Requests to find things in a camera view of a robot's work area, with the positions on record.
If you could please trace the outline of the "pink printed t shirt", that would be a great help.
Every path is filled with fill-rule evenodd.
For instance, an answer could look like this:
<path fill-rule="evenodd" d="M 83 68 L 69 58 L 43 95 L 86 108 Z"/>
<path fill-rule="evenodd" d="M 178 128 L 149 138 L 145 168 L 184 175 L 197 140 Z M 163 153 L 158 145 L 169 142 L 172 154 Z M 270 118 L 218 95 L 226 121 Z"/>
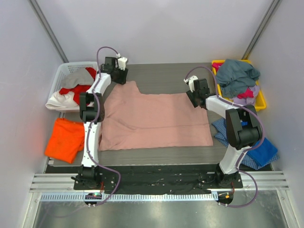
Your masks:
<path fill-rule="evenodd" d="M 213 145 L 207 111 L 185 93 L 146 95 L 130 81 L 116 85 L 104 107 L 101 151 Z"/>

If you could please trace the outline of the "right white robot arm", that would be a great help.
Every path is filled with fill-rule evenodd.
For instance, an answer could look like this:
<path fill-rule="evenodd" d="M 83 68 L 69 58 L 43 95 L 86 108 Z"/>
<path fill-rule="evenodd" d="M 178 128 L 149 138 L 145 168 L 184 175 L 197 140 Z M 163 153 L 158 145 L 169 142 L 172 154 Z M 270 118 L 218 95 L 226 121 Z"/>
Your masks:
<path fill-rule="evenodd" d="M 217 164 L 214 181 L 228 188 L 238 180 L 238 168 L 244 154 L 262 139 L 261 124 L 253 105 L 238 105 L 219 95 L 210 93 L 206 79 L 196 76 L 184 79 L 186 92 L 194 107 L 201 107 L 225 118 L 228 147 L 224 158 Z"/>

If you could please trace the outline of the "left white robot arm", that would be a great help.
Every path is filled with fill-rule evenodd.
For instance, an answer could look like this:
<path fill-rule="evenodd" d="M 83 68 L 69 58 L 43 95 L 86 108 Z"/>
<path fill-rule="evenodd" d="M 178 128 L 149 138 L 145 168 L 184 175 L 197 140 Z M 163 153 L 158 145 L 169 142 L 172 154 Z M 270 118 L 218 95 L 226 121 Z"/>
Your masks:
<path fill-rule="evenodd" d="M 75 190 L 95 190 L 102 184 L 99 171 L 98 148 L 99 131 L 105 117 L 103 94 L 107 87 L 115 82 L 124 85 L 128 69 L 125 57 L 106 57 L 98 64 L 95 81 L 92 86 L 80 94 L 80 118 L 84 124 L 84 152 L 78 175 L 72 177 Z"/>

